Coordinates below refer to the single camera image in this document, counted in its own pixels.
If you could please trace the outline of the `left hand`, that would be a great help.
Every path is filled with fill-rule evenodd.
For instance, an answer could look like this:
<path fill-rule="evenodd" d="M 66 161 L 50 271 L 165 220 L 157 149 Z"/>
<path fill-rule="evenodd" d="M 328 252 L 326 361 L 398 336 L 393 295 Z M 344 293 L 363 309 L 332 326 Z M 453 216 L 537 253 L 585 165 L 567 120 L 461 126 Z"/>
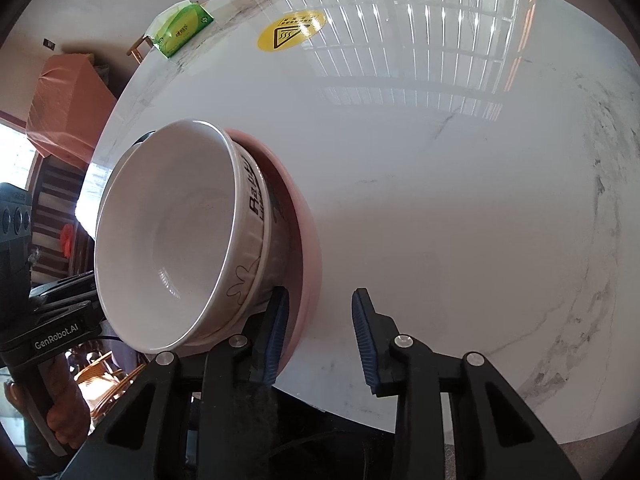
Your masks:
<path fill-rule="evenodd" d="M 46 423 L 59 444 L 77 450 L 88 437 L 91 422 L 88 405 L 70 374 L 64 354 L 45 362 L 41 370 L 53 400 Z"/>

